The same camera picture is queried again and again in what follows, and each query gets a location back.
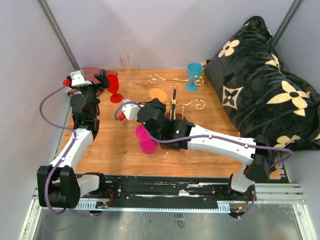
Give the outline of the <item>pink wine glass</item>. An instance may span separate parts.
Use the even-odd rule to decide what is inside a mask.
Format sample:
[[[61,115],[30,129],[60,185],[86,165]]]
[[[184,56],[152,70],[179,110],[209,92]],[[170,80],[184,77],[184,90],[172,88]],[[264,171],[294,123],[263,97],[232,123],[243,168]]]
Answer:
[[[151,139],[143,124],[137,126],[135,135],[139,140],[140,149],[144,154],[150,155],[157,151],[158,143]]]

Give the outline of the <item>clear champagne flute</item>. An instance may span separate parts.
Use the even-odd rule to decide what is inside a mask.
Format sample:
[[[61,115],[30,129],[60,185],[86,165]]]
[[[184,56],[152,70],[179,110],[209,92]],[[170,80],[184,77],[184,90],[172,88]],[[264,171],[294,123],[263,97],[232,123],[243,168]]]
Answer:
[[[122,52],[119,56],[120,63],[126,72],[125,82],[128,85],[133,85],[135,83],[135,78],[131,74],[131,59],[128,52]]]

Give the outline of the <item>orange wine glass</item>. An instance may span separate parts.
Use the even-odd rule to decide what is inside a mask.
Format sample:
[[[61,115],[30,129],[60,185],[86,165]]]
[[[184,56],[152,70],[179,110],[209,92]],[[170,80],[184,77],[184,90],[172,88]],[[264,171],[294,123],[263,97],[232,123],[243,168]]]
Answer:
[[[168,98],[167,93],[161,88],[152,88],[149,90],[149,97],[151,99],[159,99],[160,102],[165,102]]]

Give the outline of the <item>red wine glass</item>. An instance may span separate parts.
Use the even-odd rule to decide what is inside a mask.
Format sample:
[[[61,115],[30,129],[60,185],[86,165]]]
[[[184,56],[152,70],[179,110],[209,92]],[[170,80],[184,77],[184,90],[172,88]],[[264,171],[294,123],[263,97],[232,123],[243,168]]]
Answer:
[[[107,87],[106,90],[111,94],[110,101],[118,104],[123,100],[123,96],[118,93],[120,88],[119,79],[115,74],[108,74],[106,77],[109,81],[109,87]]]

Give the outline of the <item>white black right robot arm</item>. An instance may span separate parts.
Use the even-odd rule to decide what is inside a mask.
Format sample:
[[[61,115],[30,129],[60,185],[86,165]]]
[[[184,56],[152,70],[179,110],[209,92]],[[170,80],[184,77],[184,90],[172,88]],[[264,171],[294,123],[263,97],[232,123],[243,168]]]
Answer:
[[[230,157],[242,163],[231,175],[226,188],[232,200],[240,199],[255,183],[266,183],[272,172],[272,149],[264,135],[235,137],[208,130],[197,124],[165,116],[166,107],[158,99],[144,103],[137,111],[137,121],[150,138],[172,150],[198,150]]]

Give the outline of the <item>aluminium frame rail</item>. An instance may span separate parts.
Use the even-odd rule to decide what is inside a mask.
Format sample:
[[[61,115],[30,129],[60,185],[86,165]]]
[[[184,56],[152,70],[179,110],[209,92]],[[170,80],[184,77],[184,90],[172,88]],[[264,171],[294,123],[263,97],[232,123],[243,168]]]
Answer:
[[[65,36],[46,0],[36,0],[38,3],[39,7],[41,8],[44,16],[46,17],[52,31],[54,32],[57,40],[59,41],[66,57],[68,58],[72,68],[76,71],[79,70],[81,67],[79,66],[74,54],[72,53],[72,50],[67,43]]]

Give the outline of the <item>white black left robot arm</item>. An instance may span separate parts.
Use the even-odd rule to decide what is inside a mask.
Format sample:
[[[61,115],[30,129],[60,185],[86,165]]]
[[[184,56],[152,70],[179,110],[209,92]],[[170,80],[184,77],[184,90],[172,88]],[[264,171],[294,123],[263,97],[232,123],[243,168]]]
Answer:
[[[104,174],[89,172],[77,177],[74,171],[99,132],[100,100],[97,94],[110,87],[104,69],[94,74],[94,78],[97,82],[87,80],[81,69],[71,72],[63,81],[64,87],[79,91],[70,99],[73,119],[71,137],[49,165],[42,165],[37,170],[39,204],[52,212],[56,208],[63,211],[74,209],[80,198],[87,194],[101,198],[107,193]]]

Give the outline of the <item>black floral blanket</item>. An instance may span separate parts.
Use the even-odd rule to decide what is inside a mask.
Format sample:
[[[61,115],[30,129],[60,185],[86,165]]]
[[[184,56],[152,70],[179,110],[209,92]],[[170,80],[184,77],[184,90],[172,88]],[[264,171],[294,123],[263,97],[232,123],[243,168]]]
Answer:
[[[240,137],[263,135],[292,151],[320,148],[320,95],[284,69],[261,16],[244,23],[204,74]]]

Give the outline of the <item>clear round wine glass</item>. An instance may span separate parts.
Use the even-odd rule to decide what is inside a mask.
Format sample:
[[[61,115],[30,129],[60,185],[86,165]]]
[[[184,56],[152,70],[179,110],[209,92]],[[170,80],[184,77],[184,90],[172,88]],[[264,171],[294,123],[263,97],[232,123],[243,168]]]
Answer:
[[[185,155],[188,157],[188,158],[191,158],[191,157],[195,157],[197,155],[199,155],[201,153],[200,150],[198,149],[192,149],[190,147],[188,147],[188,150],[185,150]]]

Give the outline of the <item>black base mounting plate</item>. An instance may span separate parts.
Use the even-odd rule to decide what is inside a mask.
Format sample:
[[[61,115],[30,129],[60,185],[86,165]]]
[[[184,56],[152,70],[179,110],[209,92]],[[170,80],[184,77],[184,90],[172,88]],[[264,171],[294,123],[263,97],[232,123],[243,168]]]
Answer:
[[[228,178],[105,175],[107,192],[82,197],[78,210],[243,213],[256,199],[253,187],[231,189]]]

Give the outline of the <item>blue wine glass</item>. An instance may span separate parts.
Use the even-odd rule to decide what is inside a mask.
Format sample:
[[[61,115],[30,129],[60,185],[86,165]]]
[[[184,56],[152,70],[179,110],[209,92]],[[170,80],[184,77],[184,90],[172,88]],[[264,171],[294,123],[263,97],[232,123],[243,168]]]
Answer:
[[[203,66],[200,63],[192,62],[187,66],[187,77],[189,82],[185,85],[185,88],[188,92],[195,92],[198,89],[198,84],[196,81],[200,80],[202,75]]]

